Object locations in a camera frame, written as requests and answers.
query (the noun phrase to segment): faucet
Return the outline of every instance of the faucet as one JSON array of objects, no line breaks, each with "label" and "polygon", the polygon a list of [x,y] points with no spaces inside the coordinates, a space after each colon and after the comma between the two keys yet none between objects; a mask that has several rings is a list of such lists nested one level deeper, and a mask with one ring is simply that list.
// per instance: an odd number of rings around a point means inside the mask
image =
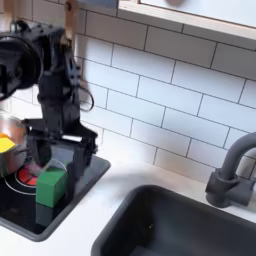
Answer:
[{"label": "faucet", "polygon": [[256,132],[237,140],[229,149],[222,168],[211,173],[206,187],[207,201],[218,208],[226,208],[231,202],[247,206],[253,194],[255,180],[245,180],[236,175],[243,155],[256,147]]}]

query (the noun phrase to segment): subway tile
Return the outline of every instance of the subway tile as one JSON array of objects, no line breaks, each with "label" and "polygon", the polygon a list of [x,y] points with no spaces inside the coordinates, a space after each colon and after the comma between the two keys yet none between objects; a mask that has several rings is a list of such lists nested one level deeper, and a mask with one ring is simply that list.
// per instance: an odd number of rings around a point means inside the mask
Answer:
[{"label": "subway tile", "polygon": [[[93,95],[94,103],[96,106],[102,107],[102,108],[106,107],[107,94],[108,94],[108,90],[106,88],[97,86],[95,84],[89,84],[84,81],[81,81],[80,85],[81,85],[81,87],[84,87],[85,89],[88,89],[90,91],[90,93]],[[80,95],[80,100],[91,104],[91,98],[85,91],[80,90],[79,95]]]},{"label": "subway tile", "polygon": [[169,83],[174,60],[115,45],[112,66]]},{"label": "subway tile", "polygon": [[149,27],[146,51],[210,67],[215,46],[212,41]]},{"label": "subway tile", "polygon": [[108,151],[118,155],[128,155],[133,159],[145,161],[152,164],[155,157],[156,148],[142,142],[104,131],[103,146]]},{"label": "subway tile", "polygon": [[[230,149],[230,147],[241,137],[247,135],[247,132],[242,132],[236,129],[231,128],[230,132],[228,134],[227,141],[225,143],[225,149]],[[249,150],[246,154],[246,156],[250,156],[253,158],[256,158],[256,148]]]},{"label": "subway tile", "polygon": [[188,158],[157,149],[155,165],[182,176],[207,183],[214,168]]},{"label": "subway tile", "polygon": [[172,109],[166,109],[163,127],[222,147],[228,127]]},{"label": "subway tile", "polygon": [[139,76],[107,67],[91,61],[84,61],[84,80],[115,91],[136,95]]},{"label": "subway tile", "polygon": [[173,30],[177,32],[181,32],[182,26],[183,26],[183,24],[178,22],[164,20],[164,19],[160,19],[160,18],[148,16],[148,15],[141,15],[135,12],[127,12],[124,10],[118,10],[117,16],[125,20],[136,21],[143,24],[151,25],[153,27],[164,28],[164,29]]},{"label": "subway tile", "polygon": [[40,106],[16,98],[11,99],[11,113],[20,119],[42,118]]},{"label": "subway tile", "polygon": [[[188,158],[210,165],[214,168],[221,168],[226,154],[227,150],[225,149],[192,140],[189,147]],[[254,164],[255,160],[244,156],[238,166],[237,174],[248,179]]]},{"label": "subway tile", "polygon": [[183,156],[190,142],[188,137],[137,120],[133,120],[131,137]]},{"label": "subway tile", "polygon": [[196,115],[202,94],[141,77],[138,97]]},{"label": "subway tile", "polygon": [[33,101],[33,89],[29,88],[29,89],[25,89],[25,90],[17,90],[13,94],[13,97],[32,103],[32,101]]},{"label": "subway tile", "polygon": [[256,82],[247,80],[243,90],[242,97],[240,99],[240,104],[256,108],[255,95]]},{"label": "subway tile", "polygon": [[[38,22],[54,24],[56,26],[63,27],[65,24],[64,6],[48,1],[34,0],[33,19]],[[78,33],[84,34],[86,24],[86,12],[84,10],[78,11],[77,20],[78,22],[76,26],[76,31]]]},{"label": "subway tile", "polygon": [[113,44],[83,35],[76,35],[75,55],[110,65]]},{"label": "subway tile", "polygon": [[131,118],[99,107],[94,107],[90,112],[81,112],[81,120],[126,136],[131,131]]},{"label": "subway tile", "polygon": [[122,93],[109,91],[107,109],[161,126],[164,107]]},{"label": "subway tile", "polygon": [[143,49],[147,26],[89,12],[86,34],[117,44]]},{"label": "subway tile", "polygon": [[103,140],[103,129],[101,127],[86,123],[86,122],[81,122],[81,124],[83,126],[85,126],[86,128],[88,128],[89,130],[92,130],[94,132],[96,132],[98,134],[98,137],[96,139],[96,144],[97,145],[101,145],[102,144],[102,140]]},{"label": "subway tile", "polygon": [[191,36],[198,36],[209,40],[214,40],[224,44],[230,44],[250,50],[256,49],[256,41],[245,37],[233,36],[225,33],[221,33],[214,30],[204,29],[200,27],[194,27],[185,25],[183,29],[184,34]]},{"label": "subway tile", "polygon": [[256,109],[210,96],[203,97],[199,116],[247,132],[256,127]]},{"label": "subway tile", "polygon": [[238,102],[245,79],[178,61],[172,83]]},{"label": "subway tile", "polygon": [[255,62],[256,52],[218,44],[212,68],[256,80]]}]

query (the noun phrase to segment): stove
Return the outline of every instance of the stove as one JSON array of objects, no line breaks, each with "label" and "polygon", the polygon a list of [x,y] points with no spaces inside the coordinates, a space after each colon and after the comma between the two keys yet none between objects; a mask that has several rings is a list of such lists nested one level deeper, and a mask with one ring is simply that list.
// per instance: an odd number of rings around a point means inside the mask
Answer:
[{"label": "stove", "polygon": [[[73,152],[53,147],[55,162],[72,161]],[[110,163],[93,156],[83,177],[75,185],[73,195],[63,196],[54,208],[36,203],[37,176],[31,174],[29,165],[0,179],[0,225],[33,241],[47,239],[76,207],[86,193],[110,168]]]}]

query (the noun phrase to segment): yellow object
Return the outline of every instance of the yellow object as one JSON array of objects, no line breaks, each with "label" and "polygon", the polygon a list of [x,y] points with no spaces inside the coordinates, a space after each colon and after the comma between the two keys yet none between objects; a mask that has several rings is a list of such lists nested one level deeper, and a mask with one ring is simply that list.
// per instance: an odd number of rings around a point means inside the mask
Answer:
[{"label": "yellow object", "polygon": [[15,147],[15,143],[13,143],[9,138],[0,137],[0,153],[4,153],[13,147]]}]

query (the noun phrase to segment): metal pot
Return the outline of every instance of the metal pot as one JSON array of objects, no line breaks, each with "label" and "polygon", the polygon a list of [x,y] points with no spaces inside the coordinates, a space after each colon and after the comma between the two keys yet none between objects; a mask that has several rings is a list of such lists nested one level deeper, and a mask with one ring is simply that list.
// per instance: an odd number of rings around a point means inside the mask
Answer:
[{"label": "metal pot", "polygon": [[16,172],[24,164],[27,156],[25,132],[25,126],[18,118],[0,113],[0,133],[8,135],[16,144],[14,148],[0,153],[0,178]]}]

